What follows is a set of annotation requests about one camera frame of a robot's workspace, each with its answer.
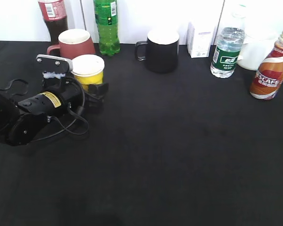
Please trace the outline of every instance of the yellow label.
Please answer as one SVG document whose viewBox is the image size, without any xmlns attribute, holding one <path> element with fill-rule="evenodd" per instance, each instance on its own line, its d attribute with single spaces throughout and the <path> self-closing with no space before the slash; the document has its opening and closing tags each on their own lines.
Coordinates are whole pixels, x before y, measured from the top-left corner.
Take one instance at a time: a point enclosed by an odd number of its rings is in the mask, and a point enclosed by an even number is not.
<svg viewBox="0 0 283 226">
<path fill-rule="evenodd" d="M 54 94 L 50 92 L 44 92 L 41 93 L 41 95 L 45 95 L 54 105 L 55 108 L 58 108 L 61 106 L 61 102 L 58 97 L 56 97 Z"/>
</svg>

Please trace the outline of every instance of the brown bottle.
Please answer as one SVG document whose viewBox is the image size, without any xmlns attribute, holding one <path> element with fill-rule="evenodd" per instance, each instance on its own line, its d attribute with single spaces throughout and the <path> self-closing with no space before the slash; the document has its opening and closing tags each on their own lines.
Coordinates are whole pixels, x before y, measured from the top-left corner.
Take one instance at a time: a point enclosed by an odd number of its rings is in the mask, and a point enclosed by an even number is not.
<svg viewBox="0 0 283 226">
<path fill-rule="evenodd" d="M 51 45 L 58 44 L 58 36 L 68 30 L 64 0 L 38 0 L 38 3 L 51 36 Z"/>
<path fill-rule="evenodd" d="M 260 64 L 250 86 L 250 94 L 257 99 L 274 98 L 283 82 L 283 32 L 274 48 Z"/>
</svg>

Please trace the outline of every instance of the red mug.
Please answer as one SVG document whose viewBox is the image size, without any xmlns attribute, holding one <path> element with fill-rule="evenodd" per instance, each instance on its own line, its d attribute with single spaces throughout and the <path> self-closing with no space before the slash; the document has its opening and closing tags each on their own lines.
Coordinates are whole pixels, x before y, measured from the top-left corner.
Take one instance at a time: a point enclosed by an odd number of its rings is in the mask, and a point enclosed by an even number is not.
<svg viewBox="0 0 283 226">
<path fill-rule="evenodd" d="M 95 54 L 94 43 L 90 33 L 83 29 L 64 31 L 59 35 L 58 40 L 58 45 L 48 47 L 48 55 L 54 49 L 60 49 L 60 56 L 71 60 L 80 55 Z"/>
</svg>

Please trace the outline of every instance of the paper cup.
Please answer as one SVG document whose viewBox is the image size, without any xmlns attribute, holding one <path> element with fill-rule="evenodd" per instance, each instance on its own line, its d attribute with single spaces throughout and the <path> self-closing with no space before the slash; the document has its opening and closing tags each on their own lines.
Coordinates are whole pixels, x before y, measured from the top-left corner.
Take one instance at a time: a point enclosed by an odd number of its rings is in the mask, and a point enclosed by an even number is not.
<svg viewBox="0 0 283 226">
<path fill-rule="evenodd" d="M 81 55 L 72 60 L 72 74 L 82 84 L 85 91 L 91 84 L 103 83 L 105 63 L 97 55 Z"/>
</svg>

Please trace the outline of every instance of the white box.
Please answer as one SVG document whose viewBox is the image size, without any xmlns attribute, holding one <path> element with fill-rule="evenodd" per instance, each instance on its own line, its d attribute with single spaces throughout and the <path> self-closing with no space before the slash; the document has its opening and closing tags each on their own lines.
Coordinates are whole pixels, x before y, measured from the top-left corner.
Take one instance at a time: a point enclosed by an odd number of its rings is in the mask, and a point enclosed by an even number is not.
<svg viewBox="0 0 283 226">
<path fill-rule="evenodd" d="M 208 57 L 214 26 L 210 24 L 189 23 L 187 42 L 191 58 Z"/>
</svg>

